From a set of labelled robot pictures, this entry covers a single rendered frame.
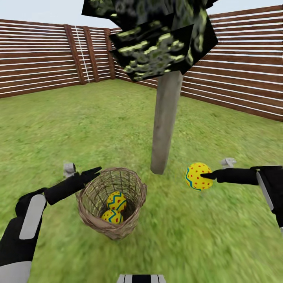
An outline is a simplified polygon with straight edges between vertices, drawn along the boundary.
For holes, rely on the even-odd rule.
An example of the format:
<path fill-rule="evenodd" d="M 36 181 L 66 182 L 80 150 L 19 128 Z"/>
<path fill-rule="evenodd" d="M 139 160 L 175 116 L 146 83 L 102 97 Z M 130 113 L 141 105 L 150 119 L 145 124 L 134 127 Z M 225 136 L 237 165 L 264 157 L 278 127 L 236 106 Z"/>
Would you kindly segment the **wicker basket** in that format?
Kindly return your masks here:
<path fill-rule="evenodd" d="M 122 177 L 117 177 L 117 174 Z M 108 189 L 111 188 L 109 192 Z M 107 207 L 107 199 L 113 192 L 124 194 L 127 204 L 123 211 L 124 221 L 120 223 L 109 222 L 101 217 Z M 125 167 L 111 167 L 100 170 L 100 175 L 85 184 L 85 188 L 76 195 L 80 220 L 86 226 L 103 234 L 112 240 L 121 240 L 128 236 L 138 223 L 141 208 L 146 202 L 147 184 L 142 183 L 138 174 Z M 92 211 L 95 212 L 92 212 Z"/>

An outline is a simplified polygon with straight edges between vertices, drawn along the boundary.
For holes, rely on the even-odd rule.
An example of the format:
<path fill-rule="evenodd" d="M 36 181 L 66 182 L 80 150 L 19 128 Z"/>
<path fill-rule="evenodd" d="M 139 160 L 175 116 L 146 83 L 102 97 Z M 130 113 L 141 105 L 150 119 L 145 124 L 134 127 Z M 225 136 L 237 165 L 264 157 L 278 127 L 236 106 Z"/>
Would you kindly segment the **easter egg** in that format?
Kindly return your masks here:
<path fill-rule="evenodd" d="M 106 221 L 114 222 L 114 223 L 120 223 L 120 222 L 124 221 L 123 213 L 120 213 L 115 209 L 105 210 L 105 212 L 104 212 L 104 214 L 101 218 L 106 220 Z"/>
<path fill-rule="evenodd" d="M 106 203 L 108 209 L 115 209 L 122 213 L 125 211 L 127 200 L 123 193 L 117 191 L 109 195 Z"/>
<path fill-rule="evenodd" d="M 202 177 L 201 174 L 205 173 L 212 173 L 208 165 L 200 162 L 190 164 L 185 175 L 188 185 L 196 191 L 209 189 L 213 184 L 213 179 Z"/>

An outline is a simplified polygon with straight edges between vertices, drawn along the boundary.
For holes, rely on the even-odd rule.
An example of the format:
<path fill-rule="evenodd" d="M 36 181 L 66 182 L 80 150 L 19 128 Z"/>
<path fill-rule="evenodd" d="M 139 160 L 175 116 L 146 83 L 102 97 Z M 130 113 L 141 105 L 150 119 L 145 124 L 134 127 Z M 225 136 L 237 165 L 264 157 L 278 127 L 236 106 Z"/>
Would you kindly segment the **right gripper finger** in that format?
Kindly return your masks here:
<path fill-rule="evenodd" d="M 215 171 L 214 172 L 212 171 L 212 173 L 205 173 L 201 175 L 202 177 L 206 177 L 206 178 L 213 179 L 213 180 L 217 178 Z"/>

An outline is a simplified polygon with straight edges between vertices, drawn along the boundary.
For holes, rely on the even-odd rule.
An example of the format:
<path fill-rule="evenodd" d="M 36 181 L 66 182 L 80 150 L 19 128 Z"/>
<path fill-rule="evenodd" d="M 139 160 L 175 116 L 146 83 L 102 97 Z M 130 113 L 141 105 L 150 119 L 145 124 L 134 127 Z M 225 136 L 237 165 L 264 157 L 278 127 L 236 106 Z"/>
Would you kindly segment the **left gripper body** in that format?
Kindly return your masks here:
<path fill-rule="evenodd" d="M 62 198 L 66 198 L 75 192 L 84 189 L 85 184 L 83 183 L 79 173 L 74 173 L 74 176 L 70 177 L 67 180 L 64 180 L 57 184 L 57 188 L 61 193 Z"/>

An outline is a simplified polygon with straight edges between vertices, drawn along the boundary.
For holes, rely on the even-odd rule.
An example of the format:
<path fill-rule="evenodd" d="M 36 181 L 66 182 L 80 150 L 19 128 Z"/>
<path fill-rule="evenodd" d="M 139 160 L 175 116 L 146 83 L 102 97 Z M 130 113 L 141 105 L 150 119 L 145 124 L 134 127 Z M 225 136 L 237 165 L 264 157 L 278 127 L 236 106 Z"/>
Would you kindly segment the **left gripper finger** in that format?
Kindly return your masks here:
<path fill-rule="evenodd" d="M 90 181 L 94 180 L 99 175 L 100 175 L 100 172 L 97 172 L 93 174 L 92 176 L 89 176 L 89 178 L 85 180 L 87 183 L 85 182 L 84 184 L 88 184 Z"/>
<path fill-rule="evenodd" d="M 86 182 L 85 180 L 88 179 L 89 176 L 92 176 L 93 174 L 99 172 L 101 169 L 102 169 L 102 168 L 101 168 L 101 166 L 100 166 L 100 167 L 92 168 L 92 169 L 90 169 L 90 170 L 88 170 L 88 171 L 82 172 L 80 176 L 81 176 L 81 179 L 82 179 L 83 183 Z M 86 183 L 87 183 L 87 182 L 86 182 Z"/>

